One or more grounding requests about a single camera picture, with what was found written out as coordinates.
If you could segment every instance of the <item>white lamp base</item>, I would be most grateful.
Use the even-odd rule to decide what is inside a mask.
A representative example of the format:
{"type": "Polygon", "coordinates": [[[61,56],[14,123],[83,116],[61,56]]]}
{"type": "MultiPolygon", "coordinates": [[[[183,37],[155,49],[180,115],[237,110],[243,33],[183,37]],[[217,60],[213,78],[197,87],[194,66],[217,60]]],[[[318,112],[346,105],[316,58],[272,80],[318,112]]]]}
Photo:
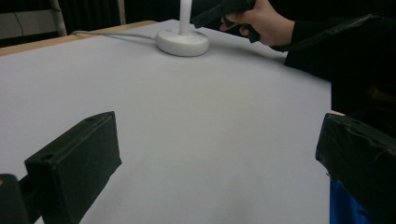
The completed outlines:
{"type": "Polygon", "coordinates": [[[184,35],[178,29],[160,31],[156,42],[162,51],[180,57],[199,56],[209,49],[207,36],[196,31],[188,31],[184,35]]]}

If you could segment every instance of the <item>white table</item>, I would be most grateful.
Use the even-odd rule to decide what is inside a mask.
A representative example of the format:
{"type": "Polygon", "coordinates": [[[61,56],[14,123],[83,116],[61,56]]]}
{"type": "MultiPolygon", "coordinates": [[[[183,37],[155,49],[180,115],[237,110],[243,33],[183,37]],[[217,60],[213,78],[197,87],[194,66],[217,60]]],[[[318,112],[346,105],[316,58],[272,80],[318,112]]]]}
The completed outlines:
{"type": "Polygon", "coordinates": [[[0,57],[0,173],[22,178],[30,155],[112,110],[123,164],[81,223],[329,223],[315,151],[330,83],[259,43],[200,31],[211,47],[196,58],[107,36],[0,57]]]}

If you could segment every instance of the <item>person's hand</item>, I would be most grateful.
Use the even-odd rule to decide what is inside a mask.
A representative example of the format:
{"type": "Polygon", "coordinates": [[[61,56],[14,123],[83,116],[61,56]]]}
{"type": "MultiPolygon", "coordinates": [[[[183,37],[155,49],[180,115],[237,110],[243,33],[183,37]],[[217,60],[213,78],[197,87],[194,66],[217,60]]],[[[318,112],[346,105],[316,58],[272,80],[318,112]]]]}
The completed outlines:
{"type": "MultiPolygon", "coordinates": [[[[284,46],[290,44],[294,29],[294,21],[279,15],[268,0],[256,0],[253,9],[245,12],[236,12],[226,16],[227,20],[235,25],[250,24],[260,35],[260,42],[267,46],[284,46]]],[[[227,27],[221,19],[221,31],[227,31],[234,27],[227,27]]],[[[241,35],[248,36],[249,30],[241,27],[241,35]]]]}

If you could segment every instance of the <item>wooden table edge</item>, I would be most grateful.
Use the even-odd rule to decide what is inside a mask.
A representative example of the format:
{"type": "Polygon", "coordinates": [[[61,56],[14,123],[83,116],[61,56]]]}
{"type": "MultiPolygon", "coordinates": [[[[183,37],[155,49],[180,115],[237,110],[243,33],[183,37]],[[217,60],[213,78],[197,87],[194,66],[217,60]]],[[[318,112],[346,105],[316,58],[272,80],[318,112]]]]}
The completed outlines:
{"type": "MultiPolygon", "coordinates": [[[[129,23],[125,25],[120,25],[120,26],[114,26],[114,27],[109,27],[106,29],[101,29],[97,30],[97,32],[120,32],[124,30],[129,30],[129,29],[134,29],[140,26],[146,26],[146,25],[151,25],[157,23],[156,21],[139,21],[139,22],[134,22],[134,23],[129,23]]],[[[57,44],[62,44],[70,41],[75,41],[75,40],[80,40],[84,38],[89,38],[93,37],[94,35],[67,35],[67,36],[61,36],[61,37],[56,37],[52,39],[46,39],[46,40],[41,40],[41,41],[36,41],[32,43],[26,43],[26,44],[21,44],[21,45],[16,45],[16,46],[10,46],[10,47],[5,47],[0,49],[0,56],[5,56],[8,54],[13,54],[13,53],[18,53],[18,52],[24,52],[27,50],[31,49],[41,49],[44,47],[48,46],[54,46],[57,44]]]]}

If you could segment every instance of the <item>black object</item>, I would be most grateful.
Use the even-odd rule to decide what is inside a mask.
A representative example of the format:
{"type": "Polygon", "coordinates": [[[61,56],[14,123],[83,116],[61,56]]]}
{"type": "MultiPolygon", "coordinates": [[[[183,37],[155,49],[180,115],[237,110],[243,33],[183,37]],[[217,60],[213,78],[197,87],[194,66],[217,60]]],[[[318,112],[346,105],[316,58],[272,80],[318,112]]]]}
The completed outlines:
{"type": "MultiPolygon", "coordinates": [[[[221,4],[212,7],[208,11],[192,18],[192,23],[195,28],[200,28],[212,22],[215,19],[223,18],[227,26],[232,26],[233,23],[228,21],[225,16],[238,11],[247,11],[254,8],[256,0],[222,0],[221,4]]],[[[249,30],[248,39],[250,43],[260,40],[260,34],[253,29],[249,24],[244,24],[249,30]]]]}
{"type": "Polygon", "coordinates": [[[47,9],[50,9],[50,1],[48,0],[2,0],[0,3],[0,13],[47,9]]]}
{"type": "Polygon", "coordinates": [[[79,223],[121,165],[114,112],[84,119],[25,165],[19,186],[13,175],[0,175],[0,220],[34,223],[41,215],[47,224],[79,223]]]}
{"type": "Polygon", "coordinates": [[[358,27],[361,27],[364,23],[368,21],[374,21],[378,19],[382,19],[383,17],[379,15],[374,15],[374,14],[367,14],[358,18],[354,18],[348,21],[343,21],[334,27],[331,27],[327,30],[324,30],[316,35],[310,36],[307,39],[304,39],[298,43],[292,44],[292,45],[286,45],[286,46],[275,46],[272,47],[272,49],[277,50],[277,51],[297,51],[297,50],[303,50],[303,49],[308,49],[313,46],[315,46],[318,43],[321,43],[329,38],[332,38],[336,35],[343,34],[351,29],[356,29],[358,27]]]}
{"type": "Polygon", "coordinates": [[[76,30],[93,31],[120,25],[118,0],[58,0],[58,2],[68,34],[76,30]]]}
{"type": "Polygon", "coordinates": [[[396,113],[327,114],[316,158],[374,223],[396,223],[396,113]]]}

